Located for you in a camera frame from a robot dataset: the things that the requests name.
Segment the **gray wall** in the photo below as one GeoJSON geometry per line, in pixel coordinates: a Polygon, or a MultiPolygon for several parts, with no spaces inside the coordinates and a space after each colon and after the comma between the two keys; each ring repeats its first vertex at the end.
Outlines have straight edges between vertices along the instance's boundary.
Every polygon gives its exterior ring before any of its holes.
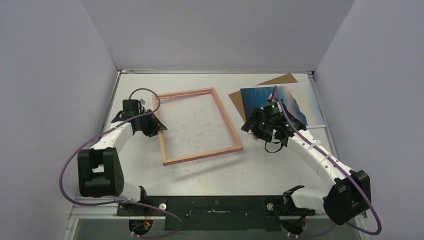
{"type": "MultiPolygon", "coordinates": [[[[0,2],[2,240],[63,238],[59,171],[101,130],[116,74],[79,0],[0,2]]],[[[65,183],[75,196],[75,162],[65,183]]]]}
{"type": "Polygon", "coordinates": [[[423,11],[356,0],[315,73],[340,158],[370,175],[375,239],[424,239],[423,11]]]}
{"type": "Polygon", "coordinates": [[[314,70],[354,0],[82,0],[119,69],[314,70]]]}

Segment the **black bracket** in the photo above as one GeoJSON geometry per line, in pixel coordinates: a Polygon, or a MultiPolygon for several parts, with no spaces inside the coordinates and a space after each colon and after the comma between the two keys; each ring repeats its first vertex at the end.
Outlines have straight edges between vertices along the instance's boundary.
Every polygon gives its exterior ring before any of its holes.
{"type": "MultiPolygon", "coordinates": [[[[350,171],[351,177],[371,201],[370,177],[363,170],[350,171]]],[[[348,178],[336,178],[327,197],[324,197],[324,209],[328,217],[337,225],[343,225],[366,211],[369,207],[348,178]]]]}
{"type": "MultiPolygon", "coordinates": [[[[142,103],[135,99],[122,100],[122,109],[112,119],[112,123],[122,122],[129,118],[135,117],[143,113],[151,112],[150,109],[145,111],[142,103]]],[[[158,131],[165,131],[167,127],[159,121],[154,114],[149,114],[136,119],[131,120],[132,133],[142,131],[144,135],[153,137],[158,134],[158,131]]]]}
{"type": "Polygon", "coordinates": [[[100,198],[119,196],[124,189],[124,174],[118,158],[117,149],[84,149],[79,151],[78,181],[79,193],[83,197],[100,198]],[[103,164],[103,172],[93,172],[103,164]]]}
{"type": "MultiPolygon", "coordinates": [[[[144,187],[140,186],[141,188],[141,198],[140,203],[144,203],[150,206],[156,206],[159,207],[160,204],[167,205],[167,199],[165,197],[156,197],[156,196],[147,196],[146,190],[144,187]]],[[[150,209],[145,206],[140,206],[136,204],[130,204],[130,203],[119,203],[118,208],[116,210],[116,215],[120,217],[132,217],[132,216],[145,216],[149,213],[150,209]]],[[[150,214],[150,216],[164,216],[165,213],[153,210],[150,214]]]]}
{"type": "MultiPolygon", "coordinates": [[[[272,209],[266,208],[266,213],[268,216],[302,216],[309,209],[298,208],[295,206],[292,200],[292,194],[301,188],[304,188],[303,185],[297,185],[290,190],[287,190],[279,198],[265,198],[265,205],[272,204],[272,209]]],[[[315,211],[308,213],[308,216],[314,216],[315,211]]]]}
{"type": "MultiPolygon", "coordinates": [[[[306,130],[306,126],[290,114],[284,103],[282,107],[297,130],[306,130]]],[[[241,130],[245,132],[251,131],[255,137],[268,143],[272,141],[273,131],[275,130],[275,139],[280,140],[281,144],[286,147],[289,138],[295,134],[284,115],[279,111],[278,103],[275,101],[264,104],[262,109],[255,107],[241,127],[241,130]]]]}

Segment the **white table surface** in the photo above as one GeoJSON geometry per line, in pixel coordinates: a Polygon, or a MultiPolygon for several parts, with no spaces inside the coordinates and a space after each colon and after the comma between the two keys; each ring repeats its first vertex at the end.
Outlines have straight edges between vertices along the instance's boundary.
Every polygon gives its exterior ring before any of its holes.
{"type": "MultiPolygon", "coordinates": [[[[122,74],[108,123],[122,109],[122,100],[127,99],[134,89],[148,88],[161,94],[213,87],[244,146],[240,152],[163,166],[158,137],[149,138],[136,132],[119,153],[125,180],[145,187],[150,196],[281,195],[297,185],[325,190],[321,179],[293,151],[283,148],[278,153],[267,153],[263,141],[254,140],[240,130],[244,121],[228,95],[281,75],[122,74]]],[[[293,76],[298,82],[309,82],[306,74],[293,76]]],[[[143,98],[146,108],[153,108],[151,96],[149,92],[140,91],[133,98],[143,98]]],[[[159,113],[161,121],[168,127],[165,141],[171,154],[191,154],[230,145],[231,138],[226,127],[222,127],[223,121],[217,111],[207,97],[164,101],[159,113]],[[177,128],[184,128],[184,134],[177,132],[177,128]]],[[[323,147],[331,151],[324,128],[310,131],[322,141],[323,147]]]]}

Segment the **photograph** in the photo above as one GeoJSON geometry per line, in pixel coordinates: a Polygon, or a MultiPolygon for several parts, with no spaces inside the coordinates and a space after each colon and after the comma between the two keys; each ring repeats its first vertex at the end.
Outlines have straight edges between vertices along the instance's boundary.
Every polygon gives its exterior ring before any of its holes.
{"type": "MultiPolygon", "coordinates": [[[[308,82],[278,84],[278,92],[287,110],[307,128],[323,128],[325,122],[318,107],[317,100],[311,85],[308,82]]],[[[241,88],[241,99],[243,102],[246,118],[252,110],[260,108],[267,103],[270,94],[273,93],[273,85],[261,85],[241,88]]]]}

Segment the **cable tie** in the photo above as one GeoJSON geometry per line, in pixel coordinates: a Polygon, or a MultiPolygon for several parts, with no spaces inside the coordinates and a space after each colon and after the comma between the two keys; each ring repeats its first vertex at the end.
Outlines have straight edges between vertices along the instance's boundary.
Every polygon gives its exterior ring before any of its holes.
{"type": "Polygon", "coordinates": [[[314,146],[321,146],[321,141],[320,140],[316,140],[315,142],[313,142],[311,145],[309,145],[307,148],[306,148],[306,152],[309,152],[309,150],[311,150],[311,149],[313,149],[314,148],[314,146]]]}
{"type": "Polygon", "coordinates": [[[327,154],[320,162],[319,164],[323,163],[325,160],[327,160],[328,158],[331,158],[333,155],[331,153],[327,154]]]}

